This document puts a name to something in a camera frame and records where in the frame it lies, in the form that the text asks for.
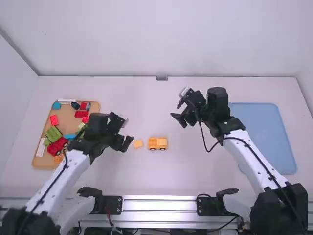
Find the robotic arm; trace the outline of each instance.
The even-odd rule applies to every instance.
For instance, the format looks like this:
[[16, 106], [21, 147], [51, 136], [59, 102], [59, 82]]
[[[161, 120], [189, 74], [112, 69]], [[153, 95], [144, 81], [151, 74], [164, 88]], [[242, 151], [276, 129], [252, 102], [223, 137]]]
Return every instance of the robotic arm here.
[[[179, 96], [181, 100], [177, 108], [183, 103], [187, 107], [181, 114], [171, 113], [172, 117], [183, 128], [186, 128], [187, 124], [194, 126], [199, 123], [202, 130], [201, 123], [204, 123], [220, 145], [234, 156], [257, 195], [249, 217], [238, 213], [243, 210], [238, 210], [227, 202], [226, 198], [231, 198], [229, 195], [223, 199], [225, 209], [250, 221], [251, 230], [258, 235], [305, 234], [308, 226], [306, 190], [301, 184], [292, 185], [280, 175], [254, 145], [245, 126], [239, 119], [230, 115], [226, 89], [208, 89], [206, 100], [200, 91], [188, 87], [184, 88]], [[224, 191], [225, 194], [234, 194], [238, 189]]]
[[118, 133], [127, 121], [113, 112], [91, 114], [84, 137], [80, 138], [81, 131], [67, 147], [68, 151], [64, 150], [64, 159], [44, 186], [24, 208], [10, 208], [6, 213], [3, 234], [66, 235], [80, 218], [90, 214], [97, 204], [95, 197], [77, 196], [69, 201], [66, 197], [81, 174], [107, 147], [127, 151], [134, 138]]

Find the blue tray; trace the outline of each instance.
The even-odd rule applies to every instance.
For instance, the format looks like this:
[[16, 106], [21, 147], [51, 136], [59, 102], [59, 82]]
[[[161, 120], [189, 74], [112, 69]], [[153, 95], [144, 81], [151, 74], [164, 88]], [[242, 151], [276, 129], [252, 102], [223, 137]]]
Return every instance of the blue tray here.
[[264, 157], [280, 174], [295, 174], [297, 165], [278, 107], [273, 103], [230, 103]]

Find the green lego brick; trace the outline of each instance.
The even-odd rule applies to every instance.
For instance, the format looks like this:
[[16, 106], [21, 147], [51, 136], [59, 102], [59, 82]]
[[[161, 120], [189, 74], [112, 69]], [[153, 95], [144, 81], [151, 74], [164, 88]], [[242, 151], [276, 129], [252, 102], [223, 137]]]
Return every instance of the green lego brick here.
[[48, 146], [49, 144], [51, 144], [51, 141], [48, 138], [45, 138], [44, 146]]
[[51, 126], [50, 129], [45, 132], [45, 135], [52, 143], [62, 137], [62, 133], [55, 126]]

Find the orange toy car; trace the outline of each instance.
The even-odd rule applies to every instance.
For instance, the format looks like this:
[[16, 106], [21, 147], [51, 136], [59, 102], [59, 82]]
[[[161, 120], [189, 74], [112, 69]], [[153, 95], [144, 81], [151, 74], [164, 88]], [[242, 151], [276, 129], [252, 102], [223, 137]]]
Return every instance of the orange toy car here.
[[161, 137], [161, 138], [151, 137], [148, 140], [148, 149], [152, 151], [156, 149], [166, 150], [167, 148], [168, 148], [168, 141], [167, 141], [167, 138], [165, 137]]

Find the lego brick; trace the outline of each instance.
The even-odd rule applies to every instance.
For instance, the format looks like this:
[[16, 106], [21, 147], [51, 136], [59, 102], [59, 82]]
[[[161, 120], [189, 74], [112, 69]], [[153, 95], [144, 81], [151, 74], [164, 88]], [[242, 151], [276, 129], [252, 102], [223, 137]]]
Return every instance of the lego brick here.
[[83, 117], [83, 123], [88, 123], [89, 117]]
[[134, 141], [134, 148], [143, 147], [143, 141]]
[[53, 157], [53, 162], [55, 164], [60, 164], [62, 160], [63, 160], [63, 155], [59, 155], [59, 156], [54, 156]]
[[58, 117], [56, 115], [50, 116], [51, 126], [59, 125]]
[[61, 103], [59, 101], [55, 101], [52, 105], [52, 109], [60, 109]]
[[85, 110], [85, 109], [86, 109], [86, 107], [87, 107], [87, 103], [86, 103], [86, 102], [81, 102], [81, 103], [80, 103], [80, 108], [79, 108], [79, 109], [81, 109], [81, 110]]
[[89, 111], [90, 110], [90, 107], [91, 107], [91, 103], [89, 102], [87, 107], [86, 107], [86, 111]]
[[69, 141], [72, 141], [73, 139], [75, 139], [76, 134], [65, 134], [63, 135], [63, 137]]
[[80, 105], [77, 102], [71, 102], [71, 106], [75, 109], [75, 110], [79, 110]]
[[55, 126], [51, 126], [46, 132], [45, 135], [48, 137], [48, 139], [54, 143], [57, 141], [59, 138], [62, 137], [62, 133], [59, 131], [58, 128]]
[[58, 102], [61, 104], [70, 104], [71, 102], [75, 102], [76, 99], [58, 99]]
[[82, 129], [85, 125], [86, 125], [86, 124], [85, 124], [85, 123], [83, 123], [83, 122], [82, 122], [82, 123], [80, 123], [80, 124], [79, 124], [79, 126], [78, 126], [78, 129]]
[[76, 111], [74, 116], [76, 118], [88, 117], [88, 111]]
[[45, 151], [44, 141], [45, 141], [45, 137], [42, 137], [38, 145], [36, 157], [42, 157], [44, 155], [44, 151]]
[[48, 138], [45, 138], [44, 146], [48, 146], [49, 144], [51, 144], [50, 140]]

